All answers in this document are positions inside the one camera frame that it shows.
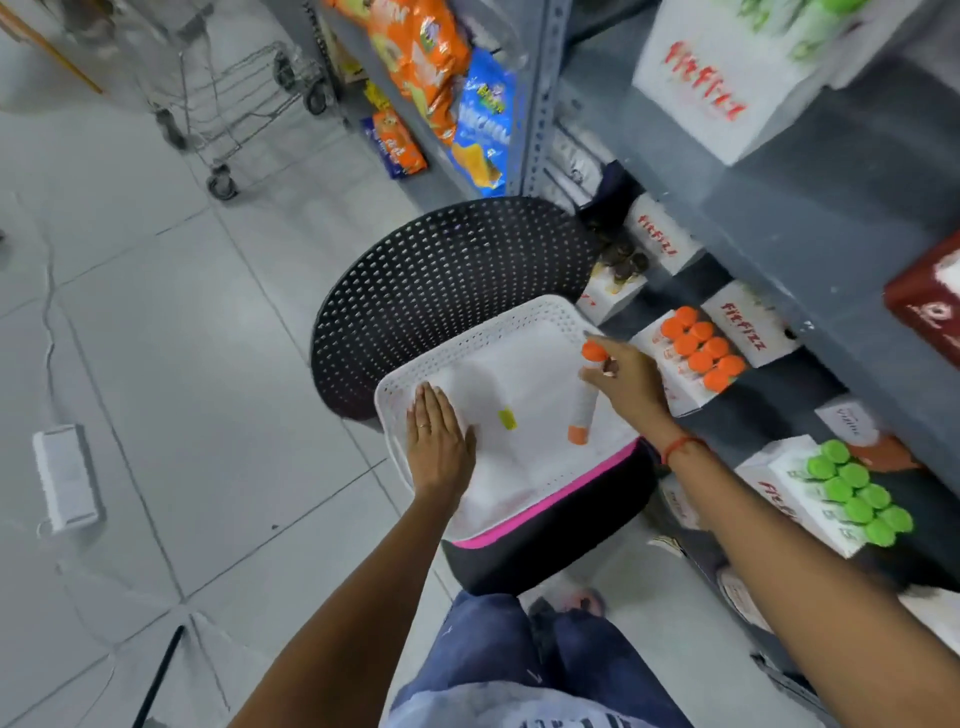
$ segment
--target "wooden stick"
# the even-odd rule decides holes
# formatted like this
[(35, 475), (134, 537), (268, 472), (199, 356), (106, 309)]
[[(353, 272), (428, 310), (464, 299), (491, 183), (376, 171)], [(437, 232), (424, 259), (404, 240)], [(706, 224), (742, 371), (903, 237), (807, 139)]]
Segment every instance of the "wooden stick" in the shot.
[(63, 53), (57, 50), (53, 43), (43, 37), (40, 33), (35, 31), (29, 25), (27, 25), (23, 20), (21, 20), (10, 8), (0, 2), (0, 21), (4, 21), (5, 25), (9, 25), (14, 30), (23, 34), (27, 39), (31, 40), (33, 43), (38, 45), (40, 48), (45, 50), (55, 59), (57, 62), (70, 71), (74, 76), (79, 78), (85, 84), (90, 86), (96, 93), (103, 94), (104, 90), (93, 83), (93, 80), (90, 79), (82, 70), (71, 62)]

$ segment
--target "red thread bracelet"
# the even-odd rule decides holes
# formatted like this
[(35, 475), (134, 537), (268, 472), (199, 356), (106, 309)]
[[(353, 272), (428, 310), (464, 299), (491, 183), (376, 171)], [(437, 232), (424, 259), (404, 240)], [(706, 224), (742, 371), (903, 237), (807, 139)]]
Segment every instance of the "red thread bracelet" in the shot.
[(677, 438), (668, 446), (666, 446), (666, 448), (663, 449), (663, 455), (660, 456), (660, 463), (662, 465), (669, 465), (667, 460), (669, 460), (670, 455), (673, 454), (673, 451), (675, 449), (682, 448), (687, 443), (700, 443), (705, 448), (710, 449), (709, 445), (706, 442), (704, 442), (701, 438), (694, 437), (693, 435), (684, 435), (683, 437)]

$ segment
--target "pink trim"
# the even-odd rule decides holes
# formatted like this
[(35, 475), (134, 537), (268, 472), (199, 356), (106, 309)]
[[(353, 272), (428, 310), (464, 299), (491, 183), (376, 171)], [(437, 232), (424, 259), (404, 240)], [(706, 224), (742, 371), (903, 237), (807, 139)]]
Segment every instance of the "pink trim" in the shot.
[(626, 460), (633, 453), (636, 448), (636, 444), (639, 440), (634, 440), (626, 448), (622, 449), (616, 455), (613, 455), (606, 460), (604, 460), (600, 465), (598, 465), (593, 470), (588, 473), (584, 473), (576, 480), (574, 480), (569, 485), (564, 485), (556, 493), (553, 493), (539, 503), (534, 503), (532, 506), (527, 508), (525, 511), (520, 511), (515, 516), (507, 519), (503, 523), (491, 528), (489, 531), (481, 533), (479, 536), (474, 536), (472, 539), (466, 539), (465, 541), (454, 541), (453, 545), (458, 548), (483, 548), (484, 546), (489, 546), (496, 540), (506, 536), (508, 533), (513, 531), (515, 528), (520, 526), (522, 523), (530, 521), (534, 516), (539, 515), (545, 511), (550, 506), (554, 505), (565, 497), (569, 496), (574, 491), (580, 490), (585, 485), (587, 485), (591, 480), (598, 478), (600, 475), (608, 471), (610, 468), (614, 468), (624, 460)]

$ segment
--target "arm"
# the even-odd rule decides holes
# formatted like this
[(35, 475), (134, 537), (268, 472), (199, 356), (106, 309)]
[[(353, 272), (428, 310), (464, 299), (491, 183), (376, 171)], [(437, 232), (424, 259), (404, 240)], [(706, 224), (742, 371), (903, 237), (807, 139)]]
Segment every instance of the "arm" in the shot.
[[(615, 376), (584, 370), (659, 451), (685, 435), (654, 361), (598, 337)], [(804, 675), (846, 726), (960, 725), (960, 659), (892, 595), (687, 443), (670, 467)]]
[(420, 593), (475, 462), (440, 390), (407, 412), (414, 502), (380, 545), (283, 648), (230, 728), (376, 726)]

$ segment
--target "white tiled floor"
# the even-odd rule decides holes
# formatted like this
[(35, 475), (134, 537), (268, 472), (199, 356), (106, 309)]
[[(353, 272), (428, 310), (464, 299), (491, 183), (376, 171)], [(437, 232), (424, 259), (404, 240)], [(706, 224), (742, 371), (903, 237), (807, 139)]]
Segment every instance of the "white tiled floor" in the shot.
[[(248, 18), (230, 21), (253, 33)], [(330, 287), (418, 211), (362, 138), (302, 111), (238, 161), (242, 196), (212, 206), (202, 166), (163, 143), (135, 94), (97, 99), (27, 58), (16, 72), (30, 103), (0, 110), (10, 234), (0, 246), (0, 728), (70, 728), (119, 642), (116, 675), (84, 726), (130, 725), (191, 609), (210, 620), (197, 622), (209, 660), (191, 626), (156, 716), (222, 725), (219, 687), (235, 710), (409, 505), (382, 436), (330, 414), (305, 359)], [(32, 218), (55, 251), (57, 417), (45, 404), (45, 251)], [(105, 520), (40, 542), (29, 438), (54, 420), (83, 424)], [(613, 620), (696, 725), (812, 725), (750, 664), (693, 571), (645, 538), (628, 526), (568, 580), (606, 592)], [(439, 553), (394, 689), (458, 590)], [(182, 597), (188, 607), (175, 606)]]

